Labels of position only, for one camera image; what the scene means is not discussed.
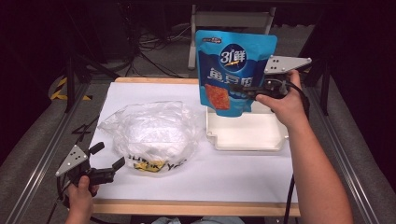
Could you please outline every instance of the crumpled plastic bag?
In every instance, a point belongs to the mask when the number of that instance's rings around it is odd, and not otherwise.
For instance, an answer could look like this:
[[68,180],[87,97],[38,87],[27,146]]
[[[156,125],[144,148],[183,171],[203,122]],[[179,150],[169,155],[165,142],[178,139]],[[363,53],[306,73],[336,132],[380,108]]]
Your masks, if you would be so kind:
[[134,170],[167,173],[193,154],[204,130],[201,114],[180,102],[127,105],[98,128]]

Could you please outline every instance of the white plastic tray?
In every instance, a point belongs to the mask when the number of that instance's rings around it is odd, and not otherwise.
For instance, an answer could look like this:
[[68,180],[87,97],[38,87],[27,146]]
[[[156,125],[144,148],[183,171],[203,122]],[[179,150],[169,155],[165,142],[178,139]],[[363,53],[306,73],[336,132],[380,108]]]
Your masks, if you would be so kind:
[[279,151],[288,131],[270,108],[255,101],[252,112],[238,118],[220,117],[208,107],[206,135],[218,150]]

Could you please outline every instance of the human hand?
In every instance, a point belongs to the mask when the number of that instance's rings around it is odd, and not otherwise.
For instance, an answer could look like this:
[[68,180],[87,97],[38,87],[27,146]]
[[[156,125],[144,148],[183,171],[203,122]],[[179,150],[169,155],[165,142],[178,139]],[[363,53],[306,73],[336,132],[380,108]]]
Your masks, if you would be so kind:
[[[298,88],[301,88],[298,71],[291,70],[288,75],[290,76],[290,81]],[[289,93],[282,99],[275,99],[259,94],[256,96],[256,100],[270,107],[275,112],[279,121],[288,129],[299,127],[301,122],[307,121],[300,93],[294,88],[290,88]]]
[[68,188],[70,211],[66,223],[89,223],[93,212],[92,193],[99,190],[99,186],[90,187],[90,179],[82,176],[78,187],[71,184]]

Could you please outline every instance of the snack package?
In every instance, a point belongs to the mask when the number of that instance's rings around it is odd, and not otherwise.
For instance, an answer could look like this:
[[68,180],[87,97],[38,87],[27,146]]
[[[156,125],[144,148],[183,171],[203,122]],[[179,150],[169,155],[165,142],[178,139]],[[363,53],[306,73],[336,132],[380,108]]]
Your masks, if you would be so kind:
[[230,91],[228,84],[260,86],[276,36],[199,30],[195,41],[201,105],[223,117],[251,112],[253,100]]

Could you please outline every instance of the white paper sheet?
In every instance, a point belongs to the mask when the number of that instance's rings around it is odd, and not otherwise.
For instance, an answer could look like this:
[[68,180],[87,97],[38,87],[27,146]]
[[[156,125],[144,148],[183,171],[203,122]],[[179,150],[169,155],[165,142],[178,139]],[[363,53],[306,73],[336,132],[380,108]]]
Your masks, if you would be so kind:
[[[197,85],[111,83],[98,123],[126,105],[157,101],[183,101],[205,113]],[[91,166],[111,167],[120,158],[112,150],[111,136],[96,129],[91,147],[98,142],[105,148],[91,156]],[[203,138],[191,159],[167,175],[135,175],[131,169],[119,169],[114,182],[102,185],[96,198],[285,203],[292,175],[288,141],[278,152],[231,152],[215,150]],[[297,203],[295,191],[292,202]]]

